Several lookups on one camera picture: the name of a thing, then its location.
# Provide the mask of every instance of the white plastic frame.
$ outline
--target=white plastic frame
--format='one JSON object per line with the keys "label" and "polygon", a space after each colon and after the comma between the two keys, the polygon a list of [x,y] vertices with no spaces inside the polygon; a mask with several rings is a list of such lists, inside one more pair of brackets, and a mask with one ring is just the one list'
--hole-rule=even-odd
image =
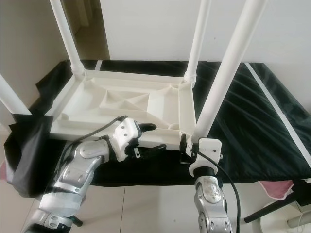
{"label": "white plastic frame", "polygon": [[[139,103],[139,105],[145,104],[144,106],[147,106],[147,109],[136,109],[136,112],[132,109],[133,111],[131,112],[131,115],[133,118],[138,117],[137,111],[140,111],[140,116],[145,114],[146,117],[144,120],[148,120],[148,114],[151,114],[152,117],[158,118],[155,121],[158,121],[161,126],[157,131],[153,132],[153,135],[148,135],[146,133],[145,138],[141,138],[143,146],[149,147],[153,146],[155,143],[161,142],[168,144],[168,149],[177,150],[179,145],[179,137],[182,133],[192,135],[192,142],[194,143],[198,142],[199,138],[206,137],[225,98],[225,94],[228,91],[234,74],[236,73],[236,70],[248,47],[256,25],[259,22],[268,0],[246,1],[240,19],[225,52],[222,64],[217,72],[214,83],[195,127],[191,88],[195,83],[196,74],[194,73],[194,70],[196,70],[198,65],[208,13],[211,6],[211,0],[201,1],[190,53],[190,61],[183,79],[182,77],[178,78],[85,70],[72,39],[61,1],[50,0],[58,27],[70,58],[73,73],[73,77],[55,99],[53,107],[47,113],[47,115],[53,115],[56,119],[52,126],[51,135],[70,140],[73,139],[74,136],[89,133],[91,129],[97,127],[98,124],[102,124],[104,121],[95,119],[96,116],[100,116],[98,118],[108,118],[106,114],[102,114],[100,112],[103,107],[107,107],[108,105],[108,103],[105,102],[105,100],[108,100],[108,92],[119,91],[120,94],[121,91],[124,95],[124,89],[126,88],[128,91],[128,88],[130,88],[132,93],[137,93],[139,90],[139,92],[144,93],[144,95],[149,95],[148,101]],[[30,114],[27,107],[25,107],[2,76],[0,76],[0,88],[0,100],[11,113]],[[104,89],[103,93],[105,94],[103,95],[102,93],[96,91],[98,88]],[[89,107],[92,102],[89,101],[89,105],[84,106],[87,109],[83,109],[84,107],[78,107],[81,102],[77,102],[74,98],[79,94],[84,95],[87,92],[89,92],[89,95],[91,96],[103,95],[101,96],[102,101],[98,104],[98,106],[94,105],[94,108],[92,108],[94,114],[91,113],[86,116],[79,115],[77,113],[74,114],[77,110],[89,113]],[[121,100],[119,102],[115,101],[115,108],[112,108],[112,110],[115,111],[118,108],[125,108],[126,105],[127,108],[129,108],[129,106],[131,108],[139,108],[137,103],[133,104],[131,101],[134,100],[130,97],[125,98],[123,102]],[[178,120],[173,122],[172,119],[174,118],[178,118]]]}

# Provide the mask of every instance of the tiled floor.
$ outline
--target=tiled floor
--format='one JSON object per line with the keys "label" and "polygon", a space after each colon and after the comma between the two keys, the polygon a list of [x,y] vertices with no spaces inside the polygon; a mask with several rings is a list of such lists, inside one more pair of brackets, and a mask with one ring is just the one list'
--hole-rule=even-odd
{"label": "tiled floor", "polygon": [[94,12],[91,25],[89,27],[81,27],[75,35],[75,40],[80,59],[109,60],[101,11]]}
{"label": "tiled floor", "polygon": [[[1,145],[6,136],[1,135]],[[3,159],[3,147],[0,159]],[[272,200],[258,183],[237,184],[242,218]],[[228,215],[236,227],[236,200],[232,187],[223,187]],[[92,186],[77,216],[84,221],[73,233],[189,233],[199,232],[193,186],[131,186],[105,188]],[[0,233],[19,233],[27,225],[39,202],[22,198],[5,181],[0,181]],[[261,233],[259,220],[245,224],[241,233]]]}

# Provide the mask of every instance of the black tablecloth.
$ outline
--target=black tablecloth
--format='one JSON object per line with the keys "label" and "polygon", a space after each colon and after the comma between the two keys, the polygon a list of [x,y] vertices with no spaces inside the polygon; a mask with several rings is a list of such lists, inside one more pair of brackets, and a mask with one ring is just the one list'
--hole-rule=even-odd
{"label": "black tablecloth", "polygon": [[[83,63],[87,69],[94,69],[96,65],[96,61]],[[197,119],[219,65],[219,62],[200,62],[198,65],[197,82],[193,89]],[[311,153],[310,115],[266,65],[251,65]],[[104,61],[101,70],[182,77],[186,67],[187,62]],[[70,77],[69,61],[58,64],[37,84],[40,99],[30,108],[34,116],[15,116],[18,121],[12,125],[12,134],[6,142],[5,150],[8,162],[13,169],[17,169],[17,174],[21,174],[19,169],[23,171],[23,178],[21,175],[16,178],[15,175],[13,185],[22,186],[19,191],[28,192],[25,196],[34,196],[44,190],[46,180],[51,178],[64,147],[64,141],[48,139],[46,132],[52,120],[46,120],[47,117],[43,115],[50,109],[53,99]],[[25,124],[25,121],[26,124],[32,124],[32,127],[28,127],[29,136],[21,139],[19,135],[25,133],[25,128],[19,127],[19,124]],[[41,139],[38,142],[30,140],[34,135],[41,136]],[[240,65],[208,137],[222,142],[221,152],[224,158],[219,164],[236,183],[311,177],[311,169],[305,158],[245,64]],[[33,162],[21,165],[20,161]],[[92,184],[193,184],[194,179],[189,175],[188,169],[189,165],[180,163],[178,151],[167,150],[143,161],[126,160],[103,164],[96,170]],[[220,172],[217,175],[225,183],[228,182]]]}

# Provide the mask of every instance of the silver robot arm segment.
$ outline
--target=silver robot arm segment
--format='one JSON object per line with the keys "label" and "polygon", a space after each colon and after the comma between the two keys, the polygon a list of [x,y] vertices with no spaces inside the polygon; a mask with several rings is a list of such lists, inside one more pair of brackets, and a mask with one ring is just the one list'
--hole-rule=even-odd
{"label": "silver robot arm segment", "polygon": [[[188,151],[197,150],[218,163],[221,157],[221,142],[217,139],[201,138],[197,145],[187,141]],[[197,154],[189,167],[189,173],[195,179],[195,206],[199,212],[200,233],[229,233],[231,224],[226,212],[225,196],[218,185],[215,174],[218,169],[211,162]]]}
{"label": "silver robot arm segment", "polygon": [[127,155],[125,149],[138,145],[141,133],[155,129],[153,124],[140,125],[126,118],[115,129],[112,138],[80,143],[74,151],[74,157],[57,177],[50,192],[45,193],[40,206],[23,233],[68,233],[73,216],[80,209],[84,196],[90,186],[95,169],[109,161],[110,155],[123,161]]}

